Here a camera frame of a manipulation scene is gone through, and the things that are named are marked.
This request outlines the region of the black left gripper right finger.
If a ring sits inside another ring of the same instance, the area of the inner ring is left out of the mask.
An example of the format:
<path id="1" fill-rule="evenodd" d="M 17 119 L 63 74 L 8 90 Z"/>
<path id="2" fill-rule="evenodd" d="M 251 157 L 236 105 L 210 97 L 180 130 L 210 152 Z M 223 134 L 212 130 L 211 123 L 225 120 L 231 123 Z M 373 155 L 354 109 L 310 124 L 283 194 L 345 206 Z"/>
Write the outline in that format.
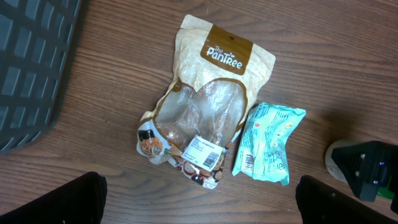
<path id="1" fill-rule="evenodd" d="M 310 175 L 301 177 L 295 198 L 303 224 L 397 224 Z"/>

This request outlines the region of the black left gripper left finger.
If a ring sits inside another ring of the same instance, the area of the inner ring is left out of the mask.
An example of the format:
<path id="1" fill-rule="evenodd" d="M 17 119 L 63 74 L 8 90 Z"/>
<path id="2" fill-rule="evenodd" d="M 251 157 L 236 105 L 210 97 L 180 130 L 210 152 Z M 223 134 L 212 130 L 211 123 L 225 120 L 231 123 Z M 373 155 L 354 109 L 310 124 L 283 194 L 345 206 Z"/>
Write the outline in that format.
<path id="1" fill-rule="evenodd" d="M 1 224 L 100 224 L 106 205 L 106 196 L 106 178 L 96 172 L 88 172 L 1 215 Z"/>

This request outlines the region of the teal snack packet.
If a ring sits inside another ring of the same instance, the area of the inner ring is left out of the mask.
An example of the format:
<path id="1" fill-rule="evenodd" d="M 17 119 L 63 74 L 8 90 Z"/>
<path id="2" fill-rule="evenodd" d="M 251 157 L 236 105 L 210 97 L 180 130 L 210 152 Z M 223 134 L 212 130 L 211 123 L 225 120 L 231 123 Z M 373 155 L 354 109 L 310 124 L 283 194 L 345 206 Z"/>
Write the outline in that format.
<path id="1" fill-rule="evenodd" d="M 288 185 L 285 145 L 305 115 L 304 109 L 270 103 L 253 108 L 244 126 L 232 174 L 242 172 L 254 180 Z"/>

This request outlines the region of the beige brown snack packet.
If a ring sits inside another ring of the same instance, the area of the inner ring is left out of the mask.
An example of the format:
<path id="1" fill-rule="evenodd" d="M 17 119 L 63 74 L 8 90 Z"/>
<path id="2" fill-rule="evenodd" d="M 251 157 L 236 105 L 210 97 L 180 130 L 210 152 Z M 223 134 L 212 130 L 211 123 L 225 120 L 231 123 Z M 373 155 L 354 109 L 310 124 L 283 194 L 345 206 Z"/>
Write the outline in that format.
<path id="1" fill-rule="evenodd" d="M 274 64 L 274 55 L 250 40 L 185 16 L 175 39 L 173 80 L 155 109 L 142 116 L 137 151 L 215 188 L 228 148 Z"/>

